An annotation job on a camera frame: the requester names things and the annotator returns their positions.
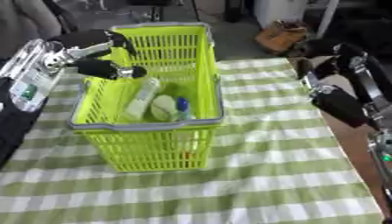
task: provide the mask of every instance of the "basket handle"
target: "basket handle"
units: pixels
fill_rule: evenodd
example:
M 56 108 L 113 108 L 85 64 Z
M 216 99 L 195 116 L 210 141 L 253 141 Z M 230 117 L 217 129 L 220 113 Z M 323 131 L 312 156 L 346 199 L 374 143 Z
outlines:
M 211 26 L 206 23 L 179 23 L 179 22 L 156 22 L 156 23 L 141 23 L 141 24 L 125 24 L 125 25 L 115 25 L 110 28 L 111 31 L 116 29 L 133 29 L 141 27 L 157 27 L 157 26 L 204 26 L 206 28 L 206 35 L 208 37 L 208 42 L 211 46 L 215 46 L 213 39 L 213 33 L 211 32 Z
M 85 90 L 88 88 L 88 82 L 85 84 Z M 158 130 L 176 130 L 184 126 L 200 126 L 220 123 L 225 116 L 223 109 L 223 98 L 221 92 L 221 79 L 218 75 L 215 76 L 215 90 L 216 99 L 218 103 L 219 116 L 212 119 L 195 119 L 184 120 L 178 122 L 148 122 L 148 123 L 132 123 L 128 125 L 113 125 L 109 123 L 94 123 L 94 124 L 77 124 L 74 123 L 75 115 L 81 106 L 82 98 L 86 92 L 80 95 L 78 102 L 73 107 L 72 116 L 68 119 L 68 124 L 75 130 L 114 130 L 114 131 L 158 131 Z

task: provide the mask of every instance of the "green checkered tablecloth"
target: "green checkered tablecloth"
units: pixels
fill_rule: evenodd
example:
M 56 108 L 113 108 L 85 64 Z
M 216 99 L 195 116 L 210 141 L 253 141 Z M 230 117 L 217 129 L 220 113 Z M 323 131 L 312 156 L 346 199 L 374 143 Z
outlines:
M 0 173 L 0 223 L 381 223 L 286 59 L 219 68 L 227 117 L 197 171 L 113 171 L 67 127 L 80 77 L 64 78 Z

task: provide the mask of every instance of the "shoe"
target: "shoe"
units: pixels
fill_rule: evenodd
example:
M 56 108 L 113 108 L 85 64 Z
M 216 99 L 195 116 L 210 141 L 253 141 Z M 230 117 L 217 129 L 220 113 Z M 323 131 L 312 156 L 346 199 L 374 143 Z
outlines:
M 289 50 L 298 41 L 305 39 L 306 35 L 307 29 L 302 23 L 275 21 L 257 35 L 255 40 L 272 53 L 279 54 Z

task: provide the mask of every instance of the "blue bottle cap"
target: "blue bottle cap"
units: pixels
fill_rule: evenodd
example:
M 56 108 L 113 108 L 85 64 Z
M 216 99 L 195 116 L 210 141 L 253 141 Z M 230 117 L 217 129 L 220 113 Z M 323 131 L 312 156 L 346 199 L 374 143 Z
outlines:
M 177 110 L 184 112 L 188 109 L 188 107 L 189 107 L 189 103 L 186 98 L 179 97 L 177 99 Z

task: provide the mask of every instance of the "lime green basket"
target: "lime green basket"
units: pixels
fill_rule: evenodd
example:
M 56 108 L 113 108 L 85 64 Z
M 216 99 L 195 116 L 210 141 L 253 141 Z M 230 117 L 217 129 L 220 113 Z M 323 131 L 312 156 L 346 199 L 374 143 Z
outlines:
M 143 78 L 85 79 L 85 90 L 69 120 L 119 172 L 187 170 L 206 166 L 214 130 L 224 113 L 214 42 L 206 24 L 154 23 L 112 28 L 131 39 L 137 55 L 113 48 L 105 60 L 144 67 L 161 88 L 181 88 L 196 119 L 130 122 L 124 114 Z

